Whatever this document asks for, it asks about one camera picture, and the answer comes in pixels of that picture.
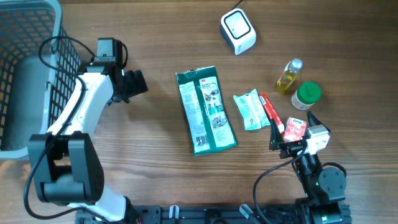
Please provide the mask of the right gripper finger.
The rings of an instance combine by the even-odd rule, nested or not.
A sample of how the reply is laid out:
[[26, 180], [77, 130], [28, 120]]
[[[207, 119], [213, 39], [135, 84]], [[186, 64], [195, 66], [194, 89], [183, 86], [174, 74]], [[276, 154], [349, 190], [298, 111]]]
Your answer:
[[311, 111], [307, 111], [307, 119], [308, 119], [308, 125], [310, 127], [318, 126], [318, 125], [322, 125], [323, 124], [321, 121], [319, 121], [315, 117], [315, 115]]
[[275, 119], [271, 119], [271, 136], [269, 141], [269, 149], [272, 151], [281, 150], [285, 148], [285, 142], [280, 133]]

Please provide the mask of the green lid white jar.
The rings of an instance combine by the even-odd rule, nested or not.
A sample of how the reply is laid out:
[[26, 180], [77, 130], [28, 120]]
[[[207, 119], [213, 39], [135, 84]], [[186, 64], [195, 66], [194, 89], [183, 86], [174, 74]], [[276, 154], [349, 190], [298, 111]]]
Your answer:
[[308, 110], [321, 96], [322, 90], [317, 83], [304, 82], [292, 95], [291, 102], [298, 110]]

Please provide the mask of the green white sponge package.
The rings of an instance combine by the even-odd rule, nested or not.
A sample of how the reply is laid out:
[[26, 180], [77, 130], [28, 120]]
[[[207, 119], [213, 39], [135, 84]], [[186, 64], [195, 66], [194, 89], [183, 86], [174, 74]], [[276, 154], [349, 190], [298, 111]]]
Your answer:
[[224, 108], [216, 68], [203, 67], [176, 74], [187, 118], [193, 154], [221, 152], [237, 145]]

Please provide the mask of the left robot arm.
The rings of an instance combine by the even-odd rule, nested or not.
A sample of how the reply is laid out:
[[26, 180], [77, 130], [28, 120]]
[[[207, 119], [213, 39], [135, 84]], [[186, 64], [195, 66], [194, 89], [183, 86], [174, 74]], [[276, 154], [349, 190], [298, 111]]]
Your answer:
[[75, 88], [56, 122], [29, 139], [24, 207], [39, 220], [81, 212], [103, 223], [141, 223], [131, 201], [105, 185], [91, 138], [106, 105], [128, 103], [148, 87], [140, 70], [124, 70], [128, 51], [120, 40], [98, 39], [91, 56], [72, 74]]

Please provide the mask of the clear Vim dish soap bottle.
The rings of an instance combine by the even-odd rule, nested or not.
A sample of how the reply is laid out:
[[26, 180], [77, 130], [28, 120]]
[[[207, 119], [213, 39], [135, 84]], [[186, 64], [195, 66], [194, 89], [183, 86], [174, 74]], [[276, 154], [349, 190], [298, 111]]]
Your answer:
[[291, 84], [298, 77], [303, 67], [303, 62], [299, 58], [291, 60], [284, 68], [284, 71], [275, 84], [275, 89], [279, 93], [287, 93]]

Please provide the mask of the teal toothbrush package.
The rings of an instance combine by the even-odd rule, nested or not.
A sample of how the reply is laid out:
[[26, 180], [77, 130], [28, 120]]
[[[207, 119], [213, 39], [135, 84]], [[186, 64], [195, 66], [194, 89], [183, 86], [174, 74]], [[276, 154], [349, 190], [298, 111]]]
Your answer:
[[234, 95], [233, 99], [241, 113], [246, 131], [261, 129], [271, 124], [256, 89], [241, 96]]

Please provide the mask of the red white Kleenex tissue pack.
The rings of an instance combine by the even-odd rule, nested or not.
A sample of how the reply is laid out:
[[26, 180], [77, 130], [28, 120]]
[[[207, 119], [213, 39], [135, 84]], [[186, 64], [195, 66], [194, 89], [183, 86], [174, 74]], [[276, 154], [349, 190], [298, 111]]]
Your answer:
[[301, 119], [289, 117], [284, 131], [283, 139], [285, 142], [298, 141], [305, 134], [307, 122]]

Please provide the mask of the red white toothpaste box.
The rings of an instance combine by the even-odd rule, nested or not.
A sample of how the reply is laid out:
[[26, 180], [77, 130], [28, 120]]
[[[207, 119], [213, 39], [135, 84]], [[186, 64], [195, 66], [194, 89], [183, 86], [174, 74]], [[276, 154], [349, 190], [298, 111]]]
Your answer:
[[277, 114], [275, 108], [273, 107], [273, 105], [271, 104], [270, 100], [268, 99], [267, 95], [265, 93], [260, 93], [259, 94], [259, 99], [262, 103], [262, 106], [269, 118], [269, 121], [271, 121], [272, 119], [275, 120], [277, 127], [280, 131], [281, 134], [284, 133], [285, 131], [285, 126], [281, 120], [281, 118], [279, 117], [279, 115]]

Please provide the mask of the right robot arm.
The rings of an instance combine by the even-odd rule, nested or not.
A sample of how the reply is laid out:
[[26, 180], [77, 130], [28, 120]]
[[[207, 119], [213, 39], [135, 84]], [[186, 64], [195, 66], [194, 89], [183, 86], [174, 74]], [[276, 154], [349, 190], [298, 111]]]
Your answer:
[[345, 200], [346, 170], [334, 163], [321, 163], [317, 152], [328, 145], [331, 131], [310, 111], [304, 135], [297, 141], [285, 142], [274, 119], [271, 120], [269, 149], [279, 150], [280, 158], [290, 162], [305, 192], [293, 204], [268, 205], [264, 209], [273, 223], [351, 223]]

